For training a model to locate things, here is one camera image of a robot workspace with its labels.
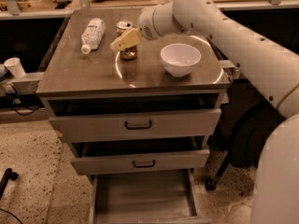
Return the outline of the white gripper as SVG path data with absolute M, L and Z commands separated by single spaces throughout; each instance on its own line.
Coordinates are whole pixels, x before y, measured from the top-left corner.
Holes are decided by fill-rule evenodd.
M 161 36 L 158 34 L 154 25 L 154 15 L 158 6 L 145 7 L 141 10 L 137 20 L 137 27 L 130 28 L 118 36 L 110 47 L 114 51 L 121 51 L 138 45 L 142 41 L 142 36 L 148 40 L 156 40 Z

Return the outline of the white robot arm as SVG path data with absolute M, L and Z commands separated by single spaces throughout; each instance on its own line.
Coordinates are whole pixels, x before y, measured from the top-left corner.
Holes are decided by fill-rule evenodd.
M 259 159 L 250 224 L 299 224 L 299 55 L 226 17 L 211 0 L 173 0 L 143 10 L 111 44 L 194 32 L 211 39 L 285 118 Z

